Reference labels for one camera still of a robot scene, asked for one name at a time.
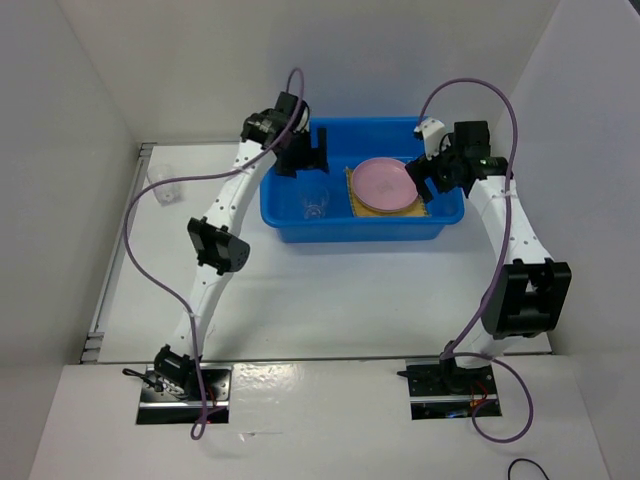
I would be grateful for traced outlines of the bamboo woven mat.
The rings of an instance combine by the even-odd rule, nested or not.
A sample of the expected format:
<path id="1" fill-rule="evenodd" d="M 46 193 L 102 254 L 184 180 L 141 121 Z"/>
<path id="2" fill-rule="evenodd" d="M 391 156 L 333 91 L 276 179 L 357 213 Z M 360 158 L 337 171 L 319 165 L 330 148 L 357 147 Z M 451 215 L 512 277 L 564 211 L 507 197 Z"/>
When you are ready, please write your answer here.
<path id="1" fill-rule="evenodd" d="M 392 157 L 374 157 L 346 167 L 347 193 L 355 217 L 428 217 L 429 213 L 405 170 Z"/>

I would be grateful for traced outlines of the pink plastic plate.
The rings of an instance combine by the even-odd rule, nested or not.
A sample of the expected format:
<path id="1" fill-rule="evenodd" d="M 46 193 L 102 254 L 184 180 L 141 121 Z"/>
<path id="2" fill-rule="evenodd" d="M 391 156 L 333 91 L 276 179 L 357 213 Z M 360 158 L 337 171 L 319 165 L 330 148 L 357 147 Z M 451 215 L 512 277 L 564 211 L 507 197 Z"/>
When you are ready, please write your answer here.
<path id="1" fill-rule="evenodd" d="M 416 187 L 405 170 L 405 164 L 391 157 L 375 157 L 353 169 L 355 194 L 367 206 L 382 211 L 395 211 L 418 198 Z"/>

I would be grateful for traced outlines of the clear plastic cup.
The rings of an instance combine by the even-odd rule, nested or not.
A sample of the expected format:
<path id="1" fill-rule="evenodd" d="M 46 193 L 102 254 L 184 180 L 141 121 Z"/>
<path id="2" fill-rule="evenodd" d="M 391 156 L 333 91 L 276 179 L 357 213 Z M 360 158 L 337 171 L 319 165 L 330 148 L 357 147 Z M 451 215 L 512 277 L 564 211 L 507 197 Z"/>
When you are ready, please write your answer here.
<path id="1" fill-rule="evenodd" d="M 299 188 L 302 216 L 305 220 L 322 219 L 329 205 L 329 190 L 322 184 L 305 184 Z"/>
<path id="2" fill-rule="evenodd" d="M 175 178 L 174 169 L 168 164 L 152 165 L 146 172 L 146 179 L 153 185 L 153 194 L 157 202 L 162 206 L 169 206 L 183 199 L 182 187 L 178 182 L 165 183 L 165 180 Z"/>

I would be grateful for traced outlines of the beige bear plate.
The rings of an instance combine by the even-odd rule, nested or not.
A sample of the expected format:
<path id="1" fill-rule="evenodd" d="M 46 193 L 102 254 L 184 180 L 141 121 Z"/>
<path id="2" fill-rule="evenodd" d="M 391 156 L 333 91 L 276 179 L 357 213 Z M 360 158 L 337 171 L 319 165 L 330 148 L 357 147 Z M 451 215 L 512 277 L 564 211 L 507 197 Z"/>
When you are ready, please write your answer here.
<path id="1" fill-rule="evenodd" d="M 353 170 L 347 168 L 345 170 L 345 174 L 347 178 L 349 201 L 352 213 L 355 217 L 421 217 L 425 215 L 425 210 L 423 207 L 418 205 L 418 200 L 414 200 L 408 206 L 395 211 L 376 210 L 367 206 L 355 194 L 352 179 Z"/>

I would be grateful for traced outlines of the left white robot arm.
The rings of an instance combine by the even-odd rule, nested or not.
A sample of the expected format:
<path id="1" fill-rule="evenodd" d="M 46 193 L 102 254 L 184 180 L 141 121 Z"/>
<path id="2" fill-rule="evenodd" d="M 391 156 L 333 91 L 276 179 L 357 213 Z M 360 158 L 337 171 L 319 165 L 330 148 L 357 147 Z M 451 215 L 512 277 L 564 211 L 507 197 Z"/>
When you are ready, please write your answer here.
<path id="1" fill-rule="evenodd" d="M 154 373 L 176 399 L 202 397 L 197 368 L 206 332 L 226 285 L 249 259 L 250 245 L 240 233 L 262 179 L 270 169 L 292 178 L 298 170 L 328 171 L 326 140 L 311 145 L 309 117 L 304 100 L 282 92 L 274 107 L 246 118 L 232 175 L 207 211 L 188 221 L 197 262 L 188 308 L 154 359 Z"/>

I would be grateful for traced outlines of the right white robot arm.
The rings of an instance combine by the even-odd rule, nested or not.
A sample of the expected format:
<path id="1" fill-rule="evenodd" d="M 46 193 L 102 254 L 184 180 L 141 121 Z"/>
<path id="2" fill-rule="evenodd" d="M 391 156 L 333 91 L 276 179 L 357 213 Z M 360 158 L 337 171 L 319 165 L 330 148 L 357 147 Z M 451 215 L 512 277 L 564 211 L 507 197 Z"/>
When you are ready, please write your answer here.
<path id="1" fill-rule="evenodd" d="M 569 265 L 553 259 L 524 211 L 513 177 L 513 159 L 491 153 L 484 121 L 420 121 L 415 137 L 424 152 L 406 166 L 422 200 L 463 191 L 480 215 L 496 255 L 496 270 L 478 312 L 449 342 L 437 380 L 449 393 L 470 389 L 491 359 L 522 339 L 556 328 L 572 279 Z"/>

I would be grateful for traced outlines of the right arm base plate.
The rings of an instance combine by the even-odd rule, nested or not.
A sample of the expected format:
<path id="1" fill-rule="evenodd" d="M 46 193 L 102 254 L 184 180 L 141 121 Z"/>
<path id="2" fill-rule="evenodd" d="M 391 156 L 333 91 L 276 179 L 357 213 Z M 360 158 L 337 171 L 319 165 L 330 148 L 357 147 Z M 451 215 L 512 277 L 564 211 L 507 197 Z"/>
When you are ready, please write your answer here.
<path id="1" fill-rule="evenodd" d="M 396 375 L 407 382 L 413 420 L 499 417 L 497 386 L 490 366 L 459 368 L 454 360 L 407 362 Z"/>

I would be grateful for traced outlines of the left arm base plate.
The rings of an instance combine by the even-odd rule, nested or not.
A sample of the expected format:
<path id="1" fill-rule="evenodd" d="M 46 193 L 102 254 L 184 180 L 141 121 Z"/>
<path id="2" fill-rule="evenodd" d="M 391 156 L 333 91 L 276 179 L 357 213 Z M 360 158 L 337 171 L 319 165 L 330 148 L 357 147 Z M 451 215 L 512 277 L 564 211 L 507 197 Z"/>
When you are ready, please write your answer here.
<path id="1" fill-rule="evenodd" d="M 169 386 L 160 386 L 151 365 L 146 365 L 136 376 L 145 374 L 146 380 L 140 391 L 137 408 L 137 425 L 193 424 L 201 414 L 201 399 L 198 387 L 187 396 L 176 397 Z M 226 424 L 229 421 L 232 366 L 203 364 L 205 398 L 207 400 L 207 423 Z"/>

